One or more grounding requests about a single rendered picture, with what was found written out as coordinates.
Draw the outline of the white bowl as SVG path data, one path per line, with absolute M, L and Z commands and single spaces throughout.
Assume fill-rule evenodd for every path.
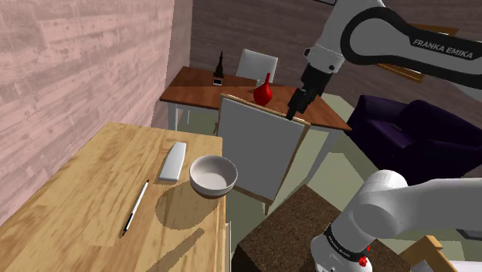
M 201 196 L 215 199 L 226 195 L 238 178 L 236 166 L 219 155 L 204 155 L 189 168 L 190 184 Z

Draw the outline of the red vase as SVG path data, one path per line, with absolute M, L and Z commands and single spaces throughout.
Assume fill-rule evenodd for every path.
M 257 80 L 256 81 L 256 88 L 253 91 L 253 99 L 255 100 L 256 104 L 260 106 L 267 105 L 273 97 L 273 93 L 270 89 L 270 73 L 266 74 L 265 80 Z

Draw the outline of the light wooden table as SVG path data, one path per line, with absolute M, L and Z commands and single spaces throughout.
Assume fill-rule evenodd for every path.
M 175 142 L 187 144 L 179 180 L 159 180 Z M 104 125 L 0 226 L 0 272 L 224 272 L 226 201 L 189 182 L 194 160 L 221 152 L 218 137 Z

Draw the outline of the white chair with wooden frame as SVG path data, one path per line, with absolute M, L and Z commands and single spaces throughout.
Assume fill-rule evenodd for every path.
M 230 94 L 219 98 L 216 135 L 222 138 L 222 154 L 235 164 L 234 189 L 265 204 L 277 197 L 295 155 L 311 124 Z
M 482 261 L 448 260 L 442 249 L 436 237 L 425 235 L 399 256 L 410 265 L 411 272 L 482 272 Z

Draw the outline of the black tower figure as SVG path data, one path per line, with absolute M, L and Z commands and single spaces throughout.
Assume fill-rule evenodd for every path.
M 219 61 L 218 61 L 218 64 L 216 66 L 216 70 L 213 73 L 214 77 L 217 77 L 217 78 L 223 78 L 224 77 L 222 61 L 223 61 L 223 51 L 221 51 L 221 53 L 219 55 Z

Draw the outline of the white pen with black tip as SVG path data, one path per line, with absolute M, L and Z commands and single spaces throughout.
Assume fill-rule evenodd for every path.
M 147 187 L 148 187 L 148 184 L 149 184 L 149 180 L 147 180 L 147 181 L 142 185 L 139 193 L 137 194 L 137 197 L 136 197 L 136 199 L 135 199 L 135 201 L 134 201 L 134 204 L 133 204 L 133 206 L 131 207 L 131 211 L 130 211 L 130 213 L 129 213 L 129 215 L 128 215 L 128 217 L 127 217 L 127 219 L 126 219 L 126 221 L 125 221 L 125 223 L 124 223 L 124 225 L 123 225 L 123 228 L 122 228 L 121 232 L 120 232 L 120 237 L 124 236 L 125 233 L 129 230 L 130 224 L 131 224 L 131 222 L 132 222 L 132 220 L 133 220 L 133 218 L 134 218 L 135 213 L 137 212 L 138 206 L 139 206 L 140 203 L 141 203 L 141 200 L 142 200 L 142 198 L 143 198 L 143 196 L 144 196 L 144 194 L 145 194 L 145 191 L 146 191 L 146 189 L 147 189 Z

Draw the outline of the dark speckled robot stand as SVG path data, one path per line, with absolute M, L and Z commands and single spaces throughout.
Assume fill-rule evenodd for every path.
M 232 272 L 316 272 L 311 240 L 340 210 L 301 186 L 236 246 Z

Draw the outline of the white remote control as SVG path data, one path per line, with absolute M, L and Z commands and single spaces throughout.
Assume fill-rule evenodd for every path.
M 167 154 L 164 164 L 161 167 L 158 179 L 162 181 L 177 182 L 181 174 L 185 160 L 185 142 L 175 142 Z

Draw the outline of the brown table with white legs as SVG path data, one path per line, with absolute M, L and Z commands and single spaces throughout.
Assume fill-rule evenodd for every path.
M 252 100 L 252 89 L 255 80 L 225 75 L 222 84 L 213 83 L 212 71 L 184 66 L 180 69 L 172 83 L 160 96 L 160 100 L 168 104 L 168 128 L 176 131 L 178 124 L 178 110 L 207 110 L 217 113 L 219 110 L 219 95 L 232 94 L 243 100 Z M 320 97 L 307 107 L 304 113 L 297 113 L 296 117 L 311 124 L 317 131 L 326 131 L 328 137 L 323 143 L 304 182 L 309 182 L 315 175 L 322 161 L 326 158 L 331 147 L 343 131 L 350 131 L 348 124 Z

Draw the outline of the wooden framed wall picture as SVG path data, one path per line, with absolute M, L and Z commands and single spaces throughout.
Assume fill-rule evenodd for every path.
M 458 28 L 452 28 L 452 27 L 446 27 L 446 26 L 421 25 L 421 24 L 412 24 L 412 26 L 418 29 L 423 29 L 430 32 L 438 32 L 448 36 L 455 36 L 459 31 Z M 424 74 L 420 73 L 419 71 L 411 70 L 400 66 L 395 66 L 392 64 L 379 63 L 378 66 L 386 70 L 389 70 L 392 73 L 398 74 L 401 77 L 405 77 L 406 79 L 415 81 L 417 83 L 420 83 L 424 77 Z

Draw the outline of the dark purple sofa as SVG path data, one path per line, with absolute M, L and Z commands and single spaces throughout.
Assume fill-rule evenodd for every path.
M 460 178 L 482 165 L 482 129 L 424 100 L 361 95 L 347 136 L 379 170 L 409 185 Z

